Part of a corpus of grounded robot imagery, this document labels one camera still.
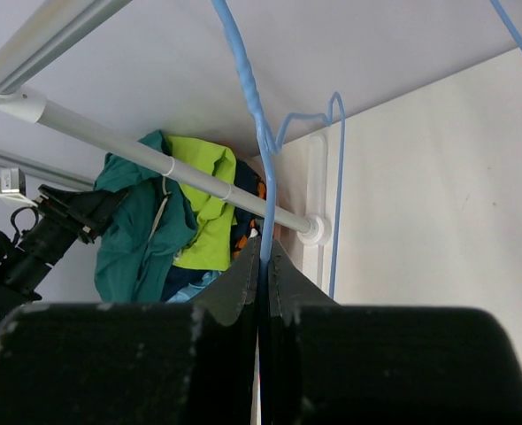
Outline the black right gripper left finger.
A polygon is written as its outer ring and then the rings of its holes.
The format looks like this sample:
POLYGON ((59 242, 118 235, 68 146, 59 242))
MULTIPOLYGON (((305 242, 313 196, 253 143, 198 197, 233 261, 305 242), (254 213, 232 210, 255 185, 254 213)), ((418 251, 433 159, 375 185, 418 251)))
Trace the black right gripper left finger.
POLYGON ((187 303, 39 304, 0 325, 0 424, 248 424, 258 238, 187 303))

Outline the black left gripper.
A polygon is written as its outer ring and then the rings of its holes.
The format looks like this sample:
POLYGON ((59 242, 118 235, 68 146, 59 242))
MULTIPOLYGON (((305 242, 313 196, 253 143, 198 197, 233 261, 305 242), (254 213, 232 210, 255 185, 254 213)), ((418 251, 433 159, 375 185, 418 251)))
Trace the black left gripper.
POLYGON ((40 223, 40 217, 54 220, 60 228, 74 232, 85 243, 94 243, 102 236, 113 222, 113 214, 128 195, 128 189, 116 192, 108 190, 69 191, 55 189, 47 185, 39 187, 41 195, 34 201, 22 202, 11 215, 14 229, 12 244, 18 242, 33 229, 20 230, 16 219, 19 213, 30 210, 34 225, 40 223))

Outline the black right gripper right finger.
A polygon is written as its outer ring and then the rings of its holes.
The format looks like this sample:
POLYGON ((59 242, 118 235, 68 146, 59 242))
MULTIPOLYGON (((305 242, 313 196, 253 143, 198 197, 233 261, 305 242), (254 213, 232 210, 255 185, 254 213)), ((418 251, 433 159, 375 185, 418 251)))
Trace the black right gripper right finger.
POLYGON ((276 424, 522 424, 522 367, 490 313, 340 305, 281 244, 269 266, 276 424))

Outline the teal green shorts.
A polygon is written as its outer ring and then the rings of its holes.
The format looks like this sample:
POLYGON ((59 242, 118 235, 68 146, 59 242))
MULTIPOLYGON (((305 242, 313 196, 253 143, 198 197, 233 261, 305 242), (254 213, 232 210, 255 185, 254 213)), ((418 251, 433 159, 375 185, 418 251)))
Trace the teal green shorts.
POLYGON ((180 184, 108 153, 96 190, 127 191, 101 237, 94 282, 107 303, 157 302, 174 257, 197 232, 180 184))

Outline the light blue shorts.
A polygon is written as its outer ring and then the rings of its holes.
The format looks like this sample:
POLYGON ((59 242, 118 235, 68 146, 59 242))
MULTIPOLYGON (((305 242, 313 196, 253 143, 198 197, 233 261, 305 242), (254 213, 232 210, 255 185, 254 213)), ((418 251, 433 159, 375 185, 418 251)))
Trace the light blue shorts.
POLYGON ((214 282, 222 273, 220 271, 207 271, 197 282, 191 282, 171 296, 167 303, 184 303, 198 295, 203 289, 214 282))

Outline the lime green shorts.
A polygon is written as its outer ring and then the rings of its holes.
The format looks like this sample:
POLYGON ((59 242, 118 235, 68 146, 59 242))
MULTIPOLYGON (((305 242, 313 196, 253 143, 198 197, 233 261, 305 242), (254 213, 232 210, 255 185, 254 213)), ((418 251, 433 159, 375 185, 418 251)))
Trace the lime green shorts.
MULTIPOLYGON (((218 180, 234 182, 236 157, 231 149, 185 136, 169 135, 166 140, 174 158, 218 180)), ((234 206, 185 183, 180 189, 195 215, 197 231, 173 264, 191 270, 227 270, 234 206)))

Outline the orange camouflage shorts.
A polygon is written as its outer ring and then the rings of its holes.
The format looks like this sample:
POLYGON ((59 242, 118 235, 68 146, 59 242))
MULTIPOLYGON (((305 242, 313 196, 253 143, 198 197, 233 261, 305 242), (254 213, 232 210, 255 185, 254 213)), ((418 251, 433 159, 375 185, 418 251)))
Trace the orange camouflage shorts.
MULTIPOLYGON (((254 189, 252 191, 258 198, 266 200, 266 185, 258 174, 254 174, 254 189)), ((237 259, 250 237, 261 232, 261 226, 257 223, 261 218, 252 212, 241 208, 234 209, 235 224, 231 227, 231 255, 237 259)))

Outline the blue wire hanger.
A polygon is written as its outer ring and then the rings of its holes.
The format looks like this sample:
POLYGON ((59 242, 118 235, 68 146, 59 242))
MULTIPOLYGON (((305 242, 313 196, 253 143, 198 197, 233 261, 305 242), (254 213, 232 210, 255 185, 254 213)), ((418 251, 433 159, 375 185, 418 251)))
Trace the blue wire hanger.
POLYGON ((518 31, 517 27, 513 23, 513 21, 510 18, 510 15, 507 11, 503 8, 501 2, 499 0, 490 0, 490 3, 495 10, 496 14, 500 18, 501 22, 506 27, 507 31, 509 32, 510 36, 514 40, 515 44, 517 44, 518 48, 520 49, 522 53, 522 34, 518 31))

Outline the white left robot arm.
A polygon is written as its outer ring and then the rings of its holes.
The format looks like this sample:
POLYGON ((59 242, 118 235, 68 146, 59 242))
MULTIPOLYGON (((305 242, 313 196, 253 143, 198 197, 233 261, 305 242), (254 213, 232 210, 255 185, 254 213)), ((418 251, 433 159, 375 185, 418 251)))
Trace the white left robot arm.
POLYGON ((30 206, 15 210, 13 238, 0 231, 0 322, 15 308, 42 299, 36 288, 71 246, 94 243, 112 224, 128 189, 68 191, 46 185, 30 206))

